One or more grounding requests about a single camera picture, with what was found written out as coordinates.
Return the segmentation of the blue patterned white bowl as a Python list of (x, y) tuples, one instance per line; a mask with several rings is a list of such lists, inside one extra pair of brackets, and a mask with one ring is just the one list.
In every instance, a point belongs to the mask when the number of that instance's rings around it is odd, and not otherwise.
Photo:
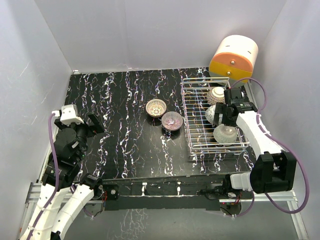
[(224, 104), (225, 103), (224, 90), (225, 89), (220, 86), (209, 89), (206, 95), (207, 103), (211, 106), (215, 105), (216, 103)]

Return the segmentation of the green patterned white bowl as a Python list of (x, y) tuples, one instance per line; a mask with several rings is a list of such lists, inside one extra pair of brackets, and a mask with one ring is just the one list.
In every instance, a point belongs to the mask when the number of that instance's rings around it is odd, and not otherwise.
[(219, 144), (230, 145), (236, 142), (238, 134), (235, 127), (220, 124), (214, 129), (213, 137)]

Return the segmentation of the purple striped bowl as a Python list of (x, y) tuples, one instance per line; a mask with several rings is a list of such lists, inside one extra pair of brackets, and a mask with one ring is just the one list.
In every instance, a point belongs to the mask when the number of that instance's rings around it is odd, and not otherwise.
[(174, 111), (166, 112), (161, 118), (161, 124), (167, 131), (179, 130), (183, 122), (183, 117)]

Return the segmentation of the red white patterned bowl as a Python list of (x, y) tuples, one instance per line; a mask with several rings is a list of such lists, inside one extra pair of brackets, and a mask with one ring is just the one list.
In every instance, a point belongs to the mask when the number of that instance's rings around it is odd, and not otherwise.
[(214, 117), (215, 117), (215, 110), (216, 110), (216, 105), (211, 105), (206, 111), (205, 111), (205, 118), (206, 120), (213, 124), (214, 123)]

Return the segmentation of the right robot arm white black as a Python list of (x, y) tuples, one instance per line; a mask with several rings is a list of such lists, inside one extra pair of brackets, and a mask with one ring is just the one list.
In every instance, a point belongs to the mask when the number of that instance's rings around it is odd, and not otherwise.
[(254, 103), (246, 101), (238, 87), (224, 90), (224, 103), (217, 103), (214, 124), (239, 128), (252, 147), (256, 162), (250, 172), (230, 174), (223, 181), (223, 194), (233, 199), (242, 191), (257, 194), (290, 191), (297, 160), (273, 141), (260, 120)]

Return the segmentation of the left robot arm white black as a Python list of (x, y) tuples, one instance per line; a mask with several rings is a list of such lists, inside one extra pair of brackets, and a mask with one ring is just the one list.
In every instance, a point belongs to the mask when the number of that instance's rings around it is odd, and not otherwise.
[(72, 110), (53, 111), (48, 119), (51, 154), (41, 179), (39, 198), (22, 240), (62, 240), (69, 227), (90, 200), (103, 195), (101, 178), (86, 174), (67, 203), (85, 153), (88, 138), (104, 132), (99, 115), (88, 114), (87, 124)]

